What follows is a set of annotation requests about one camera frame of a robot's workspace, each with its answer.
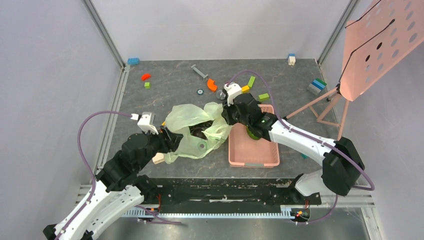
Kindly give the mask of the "fake mango green orange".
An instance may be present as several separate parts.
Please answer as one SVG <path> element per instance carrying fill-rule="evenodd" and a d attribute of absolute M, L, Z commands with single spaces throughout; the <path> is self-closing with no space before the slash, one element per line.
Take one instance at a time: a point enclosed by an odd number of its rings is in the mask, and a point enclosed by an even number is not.
<path fill-rule="evenodd" d="M 246 128 L 246 132 L 247 132 L 247 135 L 255 141 L 258 141 L 261 139 L 261 137 L 254 135 L 253 132 L 248 127 Z"/>

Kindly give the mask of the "dark fake grape bunch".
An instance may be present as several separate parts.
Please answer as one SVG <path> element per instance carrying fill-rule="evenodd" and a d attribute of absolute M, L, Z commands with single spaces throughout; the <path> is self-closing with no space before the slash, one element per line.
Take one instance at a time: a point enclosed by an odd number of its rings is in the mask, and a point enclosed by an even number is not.
<path fill-rule="evenodd" d="M 203 131 L 205 131 L 206 129 L 210 128 L 213 124 L 213 121 L 206 121 L 206 122 L 201 122 L 195 125 L 191 125 L 189 126 L 189 131 L 190 131 L 190 135 L 206 140 L 207 137 L 206 135 L 203 133 Z"/>

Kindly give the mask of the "green avocado plastic bag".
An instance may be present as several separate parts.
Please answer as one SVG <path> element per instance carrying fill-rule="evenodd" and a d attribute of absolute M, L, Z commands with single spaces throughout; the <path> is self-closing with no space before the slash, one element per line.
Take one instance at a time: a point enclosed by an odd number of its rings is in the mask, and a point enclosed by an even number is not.
<path fill-rule="evenodd" d="M 179 157 L 201 159 L 218 149 L 232 129 L 222 113 L 222 104 L 216 102 L 206 103 L 203 108 L 194 104 L 175 105 L 165 118 L 165 126 L 183 138 L 175 152 L 164 155 L 164 161 L 171 164 Z"/>

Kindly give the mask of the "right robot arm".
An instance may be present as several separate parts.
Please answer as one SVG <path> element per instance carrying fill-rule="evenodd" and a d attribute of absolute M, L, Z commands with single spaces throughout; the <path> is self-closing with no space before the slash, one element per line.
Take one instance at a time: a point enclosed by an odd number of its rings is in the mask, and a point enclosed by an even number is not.
<path fill-rule="evenodd" d="M 329 190 L 347 196 L 365 171 L 353 142 L 320 137 L 297 128 L 274 113 L 263 112 L 250 93 L 227 93 L 222 116 L 229 125 L 242 124 L 256 139 L 264 139 L 307 155 L 321 166 L 309 174 L 300 174 L 289 189 L 289 199 L 302 204 L 309 196 Z"/>

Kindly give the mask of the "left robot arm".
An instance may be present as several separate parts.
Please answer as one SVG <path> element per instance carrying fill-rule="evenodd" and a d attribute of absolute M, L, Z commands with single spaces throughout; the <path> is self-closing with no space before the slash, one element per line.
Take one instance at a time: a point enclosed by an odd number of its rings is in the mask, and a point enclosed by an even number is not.
<path fill-rule="evenodd" d="M 162 126 L 157 134 L 135 133 L 94 177 L 94 186 L 61 222 L 44 228 L 48 240 L 96 240 L 125 212 L 157 198 L 156 186 L 139 172 L 158 154 L 175 152 L 183 134 Z"/>

